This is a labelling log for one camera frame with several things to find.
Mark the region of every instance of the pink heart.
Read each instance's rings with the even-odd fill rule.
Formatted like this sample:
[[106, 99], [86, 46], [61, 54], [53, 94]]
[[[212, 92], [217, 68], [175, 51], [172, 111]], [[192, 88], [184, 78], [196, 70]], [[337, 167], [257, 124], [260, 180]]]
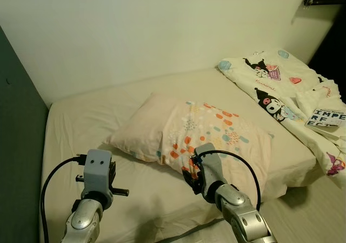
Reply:
[[293, 84], [297, 84], [297, 83], [300, 83], [300, 82], [302, 81], [302, 79], [297, 78], [297, 77], [291, 77], [291, 78], [290, 78], [290, 81], [291, 81]]

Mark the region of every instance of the blanket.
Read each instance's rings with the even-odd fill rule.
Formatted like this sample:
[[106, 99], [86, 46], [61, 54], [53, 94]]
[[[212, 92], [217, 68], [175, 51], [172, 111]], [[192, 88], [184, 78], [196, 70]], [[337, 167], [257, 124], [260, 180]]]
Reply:
[[218, 68], [310, 148], [324, 173], [335, 184], [346, 188], [346, 129], [342, 127], [343, 132], [331, 138], [305, 125], [317, 108], [346, 112], [334, 81], [317, 74], [284, 50], [225, 58]]

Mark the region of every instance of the black cable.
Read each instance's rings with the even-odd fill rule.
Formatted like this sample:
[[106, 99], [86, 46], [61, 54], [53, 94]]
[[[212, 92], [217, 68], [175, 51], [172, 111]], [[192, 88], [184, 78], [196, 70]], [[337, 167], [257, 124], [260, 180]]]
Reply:
[[40, 204], [41, 204], [41, 219], [42, 219], [42, 227], [43, 227], [43, 235], [44, 235], [44, 242], [45, 243], [49, 243], [47, 220], [45, 218], [45, 210], [44, 210], [44, 197], [45, 197], [45, 191], [47, 189], [48, 183], [49, 183], [50, 179], [53, 177], [53, 175], [55, 174], [55, 172], [58, 171], [60, 167], [62, 167], [63, 165], [65, 165], [69, 162], [73, 162], [73, 161], [77, 161], [78, 163], [80, 163], [80, 160], [81, 160], [81, 157], [72, 157], [72, 158], [69, 158], [69, 159], [61, 162], [60, 164], [58, 164], [53, 169], [52, 172], [50, 172], [46, 181], [44, 182], [44, 185], [42, 187], [42, 192], [41, 192]]
[[255, 184], [256, 184], [256, 189], [257, 189], [257, 204], [256, 204], [256, 209], [258, 211], [260, 211], [260, 206], [261, 206], [261, 190], [260, 190], [260, 185], [258, 183], [258, 179], [257, 176], [255, 174], [255, 171], [253, 170], [253, 168], [251, 167], [251, 165], [249, 165], [248, 162], [245, 161], [245, 159], [241, 158], [240, 156], [233, 154], [231, 152], [227, 152], [227, 151], [223, 151], [223, 150], [210, 150], [210, 151], [206, 151], [206, 152], [202, 152], [200, 153], [197, 157], [200, 159], [203, 155], [207, 155], [207, 154], [226, 154], [226, 155], [231, 155], [233, 157], [235, 157], [236, 159], [242, 161], [250, 170], [252, 176], [254, 177], [255, 180]]

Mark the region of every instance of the beige bed sheet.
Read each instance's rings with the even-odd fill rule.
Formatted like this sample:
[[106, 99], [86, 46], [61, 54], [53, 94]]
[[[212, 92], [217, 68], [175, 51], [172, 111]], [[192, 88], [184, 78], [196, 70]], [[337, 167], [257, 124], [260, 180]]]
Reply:
[[[246, 93], [216, 69], [194, 71], [73, 96], [52, 105], [46, 127], [43, 180], [61, 161], [90, 148], [111, 150], [117, 162], [113, 186], [130, 189], [114, 197], [104, 212], [98, 242], [156, 242], [181, 235], [221, 215], [215, 206], [194, 195], [183, 178], [168, 166], [144, 163], [102, 141], [121, 126], [152, 92], [203, 101], [238, 113], [274, 136], [269, 178], [263, 200], [283, 195], [288, 186], [305, 186], [322, 172], [310, 150], [270, 117]], [[76, 163], [52, 178], [46, 193], [51, 242], [59, 242], [72, 204], [83, 184]]]

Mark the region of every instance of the patterned pillowcase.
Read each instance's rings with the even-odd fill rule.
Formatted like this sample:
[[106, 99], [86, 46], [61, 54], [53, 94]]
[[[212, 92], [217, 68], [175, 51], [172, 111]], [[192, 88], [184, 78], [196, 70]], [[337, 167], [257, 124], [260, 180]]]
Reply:
[[[198, 168], [193, 166], [190, 156], [196, 147], [208, 142], [216, 149], [246, 159], [256, 172], [261, 189], [264, 188], [270, 163], [270, 136], [233, 111], [207, 103], [152, 94], [130, 121], [106, 141], [138, 159], [157, 161], [180, 173], [185, 169], [195, 177]], [[256, 195], [247, 167], [231, 156], [220, 157], [226, 180], [245, 192], [250, 188]]]

